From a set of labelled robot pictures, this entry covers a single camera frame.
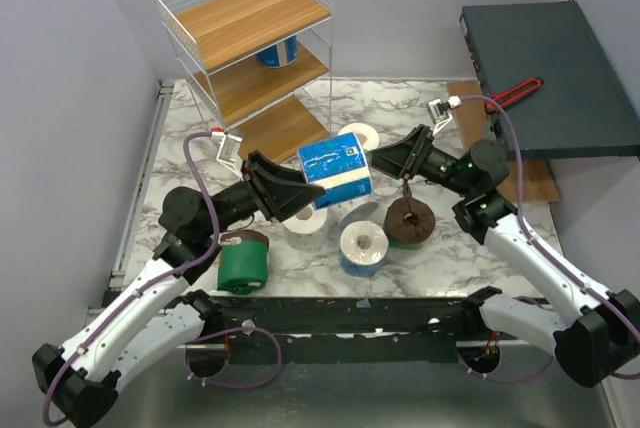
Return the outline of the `blue cartoon-face paper roll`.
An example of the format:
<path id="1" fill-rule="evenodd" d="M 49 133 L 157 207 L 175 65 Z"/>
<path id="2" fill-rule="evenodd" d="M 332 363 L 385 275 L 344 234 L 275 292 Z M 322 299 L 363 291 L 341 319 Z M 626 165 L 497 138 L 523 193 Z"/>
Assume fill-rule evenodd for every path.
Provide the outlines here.
<path id="1" fill-rule="evenodd" d="M 316 209 L 372 193 L 366 152 L 353 132 L 301 147 L 298 159 L 306 181 L 325 190 L 313 202 Z"/>

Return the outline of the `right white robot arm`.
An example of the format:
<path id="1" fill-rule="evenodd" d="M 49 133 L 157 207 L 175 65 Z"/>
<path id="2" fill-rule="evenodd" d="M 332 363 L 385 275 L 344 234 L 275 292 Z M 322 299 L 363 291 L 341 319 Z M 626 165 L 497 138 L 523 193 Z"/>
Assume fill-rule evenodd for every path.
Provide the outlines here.
<path id="1" fill-rule="evenodd" d="M 639 356 L 639 300 L 615 293 L 593 280 L 548 245 L 521 209 L 497 187 L 509 169 L 501 146 L 474 143 L 460 158 L 433 144 L 431 129 L 420 125 L 401 141 L 371 154 L 374 169 L 408 181 L 420 176 L 460 195 L 453 206 L 461 230 L 505 259 L 551 304 L 537 308 L 493 287 L 466 300 L 460 327 L 480 340 L 491 332 L 515 336 L 553 356 L 576 383 L 591 388 Z"/>

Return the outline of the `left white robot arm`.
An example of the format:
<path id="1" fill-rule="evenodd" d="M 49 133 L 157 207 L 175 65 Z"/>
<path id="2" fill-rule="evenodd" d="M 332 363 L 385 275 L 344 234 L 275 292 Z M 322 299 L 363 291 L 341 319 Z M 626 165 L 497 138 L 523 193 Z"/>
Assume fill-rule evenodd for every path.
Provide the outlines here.
<path id="1" fill-rule="evenodd" d="M 302 172 L 253 152 L 241 166 L 240 181 L 209 195 L 204 186 L 180 186 L 164 198 L 160 245 L 137 278 L 87 327 L 59 346 L 45 343 L 31 361 L 45 395 L 42 418 L 92 427 L 114 406 L 127 382 L 166 352 L 196 339 L 214 341 L 222 328 L 205 296 L 176 305 L 175 321 L 156 323 L 158 312 L 174 301 L 216 260 L 223 231 L 260 212 L 285 221 L 325 194 Z"/>

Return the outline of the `plain white bottom paper roll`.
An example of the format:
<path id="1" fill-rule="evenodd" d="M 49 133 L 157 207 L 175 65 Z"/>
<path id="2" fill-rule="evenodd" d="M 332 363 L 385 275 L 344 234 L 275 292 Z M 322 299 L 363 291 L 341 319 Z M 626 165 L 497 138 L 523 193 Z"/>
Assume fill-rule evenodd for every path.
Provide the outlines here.
<path id="1" fill-rule="evenodd" d="M 369 152 L 380 146 L 380 136 L 378 131 L 366 123 L 354 122 L 345 125 L 339 131 L 339 135 L 353 133 L 359 140 L 362 148 Z"/>

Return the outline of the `brown paper roll green base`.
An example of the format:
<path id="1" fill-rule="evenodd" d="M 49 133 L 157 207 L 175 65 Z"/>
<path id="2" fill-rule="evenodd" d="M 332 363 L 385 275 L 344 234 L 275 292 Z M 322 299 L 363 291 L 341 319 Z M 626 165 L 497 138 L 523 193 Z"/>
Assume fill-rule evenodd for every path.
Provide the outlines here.
<path id="1" fill-rule="evenodd" d="M 414 198 L 405 184 L 402 196 L 387 209 L 383 229 L 391 247 L 403 250 L 420 249 L 435 230 L 436 217 L 429 205 Z"/>

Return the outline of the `green wrapped brown paper roll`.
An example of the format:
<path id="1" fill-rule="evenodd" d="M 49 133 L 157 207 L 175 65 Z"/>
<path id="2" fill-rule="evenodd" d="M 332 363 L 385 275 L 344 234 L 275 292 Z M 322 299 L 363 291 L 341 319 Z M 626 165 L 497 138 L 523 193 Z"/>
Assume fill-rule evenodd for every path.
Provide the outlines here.
<path id="1" fill-rule="evenodd" d="M 249 295 L 268 281 L 269 238 L 255 230 L 238 230 L 221 237 L 217 290 Z"/>

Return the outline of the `pink dotted paper roll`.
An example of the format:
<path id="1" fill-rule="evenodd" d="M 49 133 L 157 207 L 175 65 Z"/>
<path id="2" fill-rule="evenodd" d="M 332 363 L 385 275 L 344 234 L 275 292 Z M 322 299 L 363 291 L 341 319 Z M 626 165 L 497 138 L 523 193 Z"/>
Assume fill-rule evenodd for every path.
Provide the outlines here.
<path id="1" fill-rule="evenodd" d="M 368 220 L 378 207 L 379 203 L 371 196 L 363 196 L 335 204 L 329 208 L 329 212 L 344 228 L 353 222 Z"/>

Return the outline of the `blue-bottom wrapped paper roll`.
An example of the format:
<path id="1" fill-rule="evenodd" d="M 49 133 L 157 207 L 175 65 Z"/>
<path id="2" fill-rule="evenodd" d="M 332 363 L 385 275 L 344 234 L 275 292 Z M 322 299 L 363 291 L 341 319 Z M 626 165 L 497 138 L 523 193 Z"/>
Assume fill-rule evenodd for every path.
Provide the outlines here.
<path id="1" fill-rule="evenodd" d="M 355 277 L 374 276 L 385 261 L 389 240 L 384 230 L 371 221 L 356 221 L 347 225 L 339 240 L 339 263 Z"/>

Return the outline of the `red black utility knife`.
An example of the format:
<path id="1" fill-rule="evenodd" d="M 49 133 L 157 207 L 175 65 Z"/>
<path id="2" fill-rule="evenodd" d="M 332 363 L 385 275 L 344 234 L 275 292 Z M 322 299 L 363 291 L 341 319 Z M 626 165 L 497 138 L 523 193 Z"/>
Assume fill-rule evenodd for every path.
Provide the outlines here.
<path id="1" fill-rule="evenodd" d="M 492 94 L 490 98 L 498 103 L 503 109 L 508 109 L 531 96 L 543 86 L 544 80 L 541 77 L 529 78 L 511 89 Z"/>

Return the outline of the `dark grey flat metal box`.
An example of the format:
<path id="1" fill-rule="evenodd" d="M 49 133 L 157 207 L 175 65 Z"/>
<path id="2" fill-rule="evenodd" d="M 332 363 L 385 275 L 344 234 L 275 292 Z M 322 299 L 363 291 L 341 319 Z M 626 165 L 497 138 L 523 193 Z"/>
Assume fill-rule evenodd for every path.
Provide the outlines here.
<path id="1" fill-rule="evenodd" d="M 638 156 L 639 117 L 577 2 L 465 6 L 460 26 L 483 94 L 543 81 L 489 117 L 509 159 Z"/>

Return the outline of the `aluminium frame rail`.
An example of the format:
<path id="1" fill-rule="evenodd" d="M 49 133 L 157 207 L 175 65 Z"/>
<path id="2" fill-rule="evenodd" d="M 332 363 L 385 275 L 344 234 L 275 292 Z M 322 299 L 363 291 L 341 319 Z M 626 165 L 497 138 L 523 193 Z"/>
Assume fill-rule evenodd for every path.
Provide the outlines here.
<path id="1" fill-rule="evenodd" d="M 144 148 L 142 153 L 134 159 L 136 177 L 131 192 L 125 197 L 126 217 L 121 234 L 117 239 L 113 263 L 108 276 L 101 282 L 102 292 L 98 304 L 87 309 L 86 322 L 92 321 L 98 312 L 106 306 L 106 302 L 112 301 L 115 295 L 124 288 L 124 278 L 174 88 L 174 80 L 160 80 L 158 82 L 156 104 L 149 128 L 146 131 Z"/>

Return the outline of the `black metal base rail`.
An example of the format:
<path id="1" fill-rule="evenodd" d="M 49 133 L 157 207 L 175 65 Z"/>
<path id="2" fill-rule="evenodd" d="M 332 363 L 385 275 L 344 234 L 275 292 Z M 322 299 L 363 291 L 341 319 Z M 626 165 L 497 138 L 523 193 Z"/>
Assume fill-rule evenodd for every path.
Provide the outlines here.
<path id="1" fill-rule="evenodd" d="M 118 352 L 115 369 L 145 368 L 185 347 L 199 375 L 225 364 L 452 363 L 458 344 L 495 351 L 466 299 L 213 297 L 170 302 Z"/>

